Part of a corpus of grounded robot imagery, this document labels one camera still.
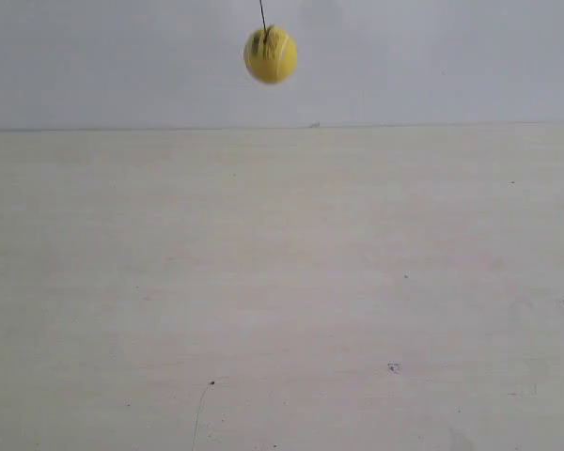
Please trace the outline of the yellow tennis ball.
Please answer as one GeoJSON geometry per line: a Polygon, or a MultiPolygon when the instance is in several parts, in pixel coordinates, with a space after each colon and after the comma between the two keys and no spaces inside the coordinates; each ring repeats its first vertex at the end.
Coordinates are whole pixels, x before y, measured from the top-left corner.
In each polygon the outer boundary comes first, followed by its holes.
{"type": "Polygon", "coordinates": [[[243,60],[253,78],[266,85],[276,85],[287,80],[296,69],[297,45],[284,28],[270,25],[249,36],[243,60]]]}

